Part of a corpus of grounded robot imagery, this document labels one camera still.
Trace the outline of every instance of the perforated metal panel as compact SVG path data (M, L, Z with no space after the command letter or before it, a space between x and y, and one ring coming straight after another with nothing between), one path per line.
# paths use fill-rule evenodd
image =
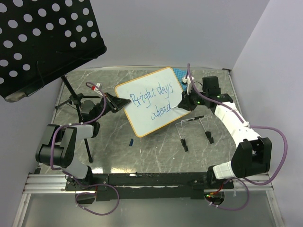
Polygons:
M105 52L89 0L0 0L0 95L9 102Z

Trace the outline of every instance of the gray marble table surface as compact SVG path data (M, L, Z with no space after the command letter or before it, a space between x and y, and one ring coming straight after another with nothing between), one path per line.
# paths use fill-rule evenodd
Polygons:
M67 75L76 93L96 95L85 86L85 82L102 83L104 92L115 94L118 84L146 75L157 68L129 68L123 70L75 70ZM202 77L217 76L222 93L228 93L236 102L235 94L225 70L192 70L196 81ZM60 101L70 96L64 87ZM188 145L185 152L178 135L175 123L195 116L207 115L209 128L214 138L210 144L199 121L186 122L184 134ZM59 108L54 123L66 124L77 122L77 112L68 105ZM198 106L190 114L169 125L143 137L135 136L134 131L123 110L118 113L109 112L99 119L101 128L97 137L89 139L89 147L94 159L89 163L84 141L77 141L75 157L91 166L94 173L173 173L173 172L204 172L211 165L231 160L236 146L223 123L209 109ZM49 166L42 166L41 174L58 174Z

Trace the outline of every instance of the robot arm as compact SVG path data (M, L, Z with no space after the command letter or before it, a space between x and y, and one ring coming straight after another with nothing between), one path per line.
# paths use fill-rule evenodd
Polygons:
M83 122L91 121L100 115L104 108L103 98L107 99L107 104L102 115L105 115L110 111L116 113L131 102L129 99L118 98L109 93L104 93L104 97L102 97L102 100L97 104L94 104L90 100L86 100L80 106ZM36 152L37 162L50 166L52 139L58 128L59 125L55 124L49 124L47 126ZM90 184L92 180L91 168L74 157L75 144L77 140L96 137L99 129L100 124L98 122L61 129L56 137L57 145L55 145L53 156L54 167L60 167L60 169L77 179L83 180L84 184Z
M179 108L193 111L198 105L205 105L225 125L236 143L237 149L231 161L208 169L208 182L225 178L243 178L246 176L266 173L270 167L271 141L269 138L261 138L249 123L244 120L236 108L235 103L228 94L221 94L217 77L203 78L202 95L229 106L232 110L204 100L195 91L184 91ZM238 113L244 123L235 115Z
M59 125L49 124L42 136L42 140L36 152L36 161L50 166L50 150L53 134ZM55 167L62 168L78 179L90 177L91 169L74 157L76 140L93 138L93 125L78 125L62 129L57 135L57 144L54 148L53 162Z

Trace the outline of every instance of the blue marker cap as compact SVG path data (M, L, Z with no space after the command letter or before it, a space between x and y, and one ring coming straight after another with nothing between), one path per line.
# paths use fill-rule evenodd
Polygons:
M134 140L131 139L131 141L129 142L129 146L132 146L132 145L133 145L133 142L134 142Z

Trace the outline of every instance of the black clamp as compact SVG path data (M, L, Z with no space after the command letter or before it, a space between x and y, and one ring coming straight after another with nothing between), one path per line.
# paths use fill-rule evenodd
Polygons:
M183 146L185 152L187 152L187 151L188 151L188 147L187 147L187 145L186 145L185 139L180 139L180 141L181 141L181 143L182 143L182 146Z
M214 143L214 138L211 136L211 132L210 131L206 131L205 135L209 141L210 144Z

